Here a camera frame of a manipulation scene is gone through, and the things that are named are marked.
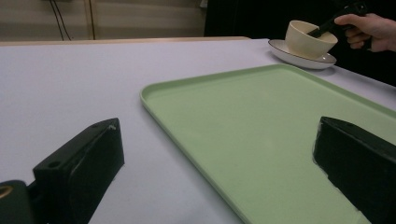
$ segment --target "saucer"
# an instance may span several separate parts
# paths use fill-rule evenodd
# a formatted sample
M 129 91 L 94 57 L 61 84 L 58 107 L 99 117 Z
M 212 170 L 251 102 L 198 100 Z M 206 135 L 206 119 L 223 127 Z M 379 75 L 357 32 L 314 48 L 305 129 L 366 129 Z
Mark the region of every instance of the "saucer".
M 291 54 L 286 46 L 285 40 L 272 39 L 268 41 L 268 44 L 270 45 L 271 52 L 273 52 L 277 58 L 296 66 L 311 69 L 324 69 L 337 62 L 337 60 L 328 53 L 315 60 Z

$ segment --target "tray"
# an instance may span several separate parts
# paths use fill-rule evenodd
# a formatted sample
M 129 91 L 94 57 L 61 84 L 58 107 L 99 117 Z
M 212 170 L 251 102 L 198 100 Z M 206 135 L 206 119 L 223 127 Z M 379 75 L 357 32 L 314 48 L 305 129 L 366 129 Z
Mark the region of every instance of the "tray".
M 147 111 L 246 223 L 368 223 L 313 163 L 321 116 L 396 144 L 396 112 L 291 65 L 147 86 Z

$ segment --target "table surface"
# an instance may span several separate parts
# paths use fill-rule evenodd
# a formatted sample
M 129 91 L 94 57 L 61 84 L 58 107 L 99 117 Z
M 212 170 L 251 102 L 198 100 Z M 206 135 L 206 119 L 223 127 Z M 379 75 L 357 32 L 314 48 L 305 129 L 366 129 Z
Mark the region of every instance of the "table surface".
M 77 133 L 119 118 L 125 165 L 90 223 L 242 223 L 140 102 L 152 83 L 282 63 L 267 39 L 203 40 L 4 44 L 0 181 L 31 183 Z M 390 85 L 337 66 L 306 71 L 396 110 Z

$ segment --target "cream bowl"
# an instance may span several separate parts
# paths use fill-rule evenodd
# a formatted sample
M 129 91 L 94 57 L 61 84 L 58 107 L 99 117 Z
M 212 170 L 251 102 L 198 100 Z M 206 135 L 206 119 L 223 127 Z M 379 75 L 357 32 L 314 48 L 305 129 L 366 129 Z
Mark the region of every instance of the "cream bowl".
M 338 42 L 337 37 L 329 32 L 319 38 L 307 34 L 317 28 L 306 21 L 290 21 L 285 37 L 289 52 L 307 59 L 326 54 Z

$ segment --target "human hand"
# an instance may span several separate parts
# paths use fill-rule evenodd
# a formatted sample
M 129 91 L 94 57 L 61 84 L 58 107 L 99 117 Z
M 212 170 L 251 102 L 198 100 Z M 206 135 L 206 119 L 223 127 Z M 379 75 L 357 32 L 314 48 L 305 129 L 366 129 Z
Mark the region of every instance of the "human hand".
M 352 49 L 360 49 L 364 41 L 372 38 L 372 52 L 396 51 L 396 21 L 370 13 L 364 17 L 347 14 L 335 18 L 334 22 L 338 25 L 355 26 L 346 30 L 347 42 Z

